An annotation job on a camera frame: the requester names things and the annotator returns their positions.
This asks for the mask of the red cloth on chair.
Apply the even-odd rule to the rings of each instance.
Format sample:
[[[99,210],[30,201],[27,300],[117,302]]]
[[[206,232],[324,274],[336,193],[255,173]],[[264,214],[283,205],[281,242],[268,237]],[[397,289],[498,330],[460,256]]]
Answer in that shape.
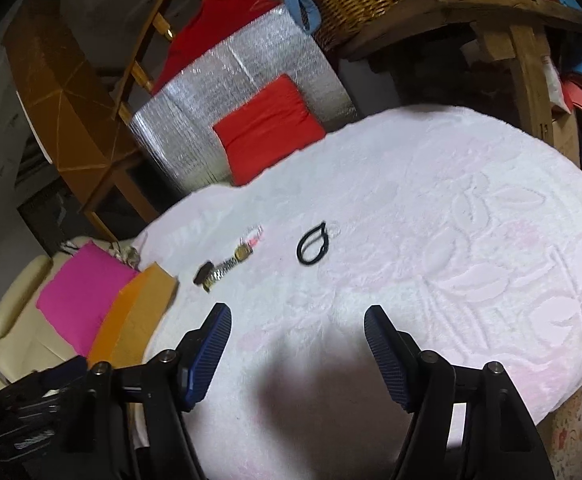
[[[172,41],[152,93],[159,92],[205,52],[279,3],[280,0],[202,0],[197,14]]]

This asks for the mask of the wooden chair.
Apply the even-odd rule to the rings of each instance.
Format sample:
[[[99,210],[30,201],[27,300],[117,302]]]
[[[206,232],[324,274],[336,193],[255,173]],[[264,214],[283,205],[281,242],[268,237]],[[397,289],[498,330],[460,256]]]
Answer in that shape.
[[[112,108],[111,119],[116,125],[117,132],[134,139],[130,131],[130,121],[134,110],[128,103],[132,90],[142,89],[146,94],[151,94],[155,80],[142,65],[143,59],[150,49],[151,42],[156,36],[163,39],[165,44],[170,44],[176,34],[175,26],[167,19],[167,12],[174,0],[154,0],[151,10],[140,29],[136,44],[131,50],[131,55],[124,70],[120,83],[116,87],[115,104]],[[131,177],[131,170],[144,161],[142,148],[138,143],[132,144],[129,153],[116,156],[112,167],[105,171],[102,180],[94,188],[87,202],[82,206],[85,217],[98,231],[98,235],[104,240],[116,240],[115,234],[99,217],[98,208],[105,202],[108,194],[113,190],[120,192],[126,202],[131,206],[135,214],[146,223],[157,218],[159,212],[153,207],[149,198],[143,194],[142,189]]]

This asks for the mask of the white embossed bedspread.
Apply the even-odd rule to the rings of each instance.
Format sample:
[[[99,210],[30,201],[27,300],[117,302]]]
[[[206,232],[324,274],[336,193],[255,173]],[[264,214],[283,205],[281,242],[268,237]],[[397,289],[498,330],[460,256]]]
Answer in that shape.
[[[148,356],[216,302],[233,312],[186,418],[211,479],[387,478],[408,417],[365,340],[373,304],[448,362],[503,363],[534,420],[582,385],[582,171],[468,108],[367,117],[189,195],[134,244],[179,282]]]

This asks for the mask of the wooden table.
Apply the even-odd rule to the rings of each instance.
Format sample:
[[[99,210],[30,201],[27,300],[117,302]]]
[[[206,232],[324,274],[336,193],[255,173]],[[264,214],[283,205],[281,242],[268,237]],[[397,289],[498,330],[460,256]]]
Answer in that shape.
[[[582,35],[582,11],[549,0],[401,0],[349,40],[341,54],[358,61],[399,40],[455,24],[471,26],[485,62],[508,64],[521,129],[578,164],[576,118],[552,118],[544,60],[550,55],[545,29]]]

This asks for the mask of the crumpled beige cloth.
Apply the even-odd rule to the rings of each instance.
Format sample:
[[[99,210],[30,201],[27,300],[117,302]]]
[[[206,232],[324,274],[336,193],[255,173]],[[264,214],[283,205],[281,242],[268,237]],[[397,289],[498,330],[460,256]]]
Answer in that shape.
[[[132,245],[113,242],[108,248],[108,253],[116,260],[129,266],[131,269],[138,270],[140,264],[140,254]]]

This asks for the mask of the silver foil insulation panel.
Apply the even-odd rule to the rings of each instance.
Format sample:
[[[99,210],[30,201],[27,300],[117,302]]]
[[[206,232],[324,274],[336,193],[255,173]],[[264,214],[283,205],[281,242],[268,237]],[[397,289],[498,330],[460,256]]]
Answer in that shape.
[[[282,74],[328,132],[358,119],[318,44],[276,6],[180,70],[134,112],[130,130],[178,195],[227,182],[228,160],[213,125]]]

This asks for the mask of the orange cardboard box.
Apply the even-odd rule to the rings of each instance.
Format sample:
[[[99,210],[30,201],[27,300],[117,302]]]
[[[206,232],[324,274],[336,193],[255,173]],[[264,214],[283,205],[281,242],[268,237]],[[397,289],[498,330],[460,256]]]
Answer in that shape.
[[[137,274],[113,301],[88,353],[90,366],[139,365],[161,318],[174,299],[178,280],[157,263]]]

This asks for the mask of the red square cushion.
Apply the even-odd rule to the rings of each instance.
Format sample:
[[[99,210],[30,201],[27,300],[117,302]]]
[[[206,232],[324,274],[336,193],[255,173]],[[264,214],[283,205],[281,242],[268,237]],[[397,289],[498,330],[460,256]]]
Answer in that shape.
[[[223,146],[233,184],[250,183],[263,171],[326,136],[286,74],[213,125]]]

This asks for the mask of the magenta pillow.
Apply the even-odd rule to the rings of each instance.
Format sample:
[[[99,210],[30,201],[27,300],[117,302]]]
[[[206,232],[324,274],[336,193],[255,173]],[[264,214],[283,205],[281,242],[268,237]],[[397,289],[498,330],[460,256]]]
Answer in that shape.
[[[77,354],[88,356],[118,293],[137,274],[88,242],[44,286],[36,307]]]

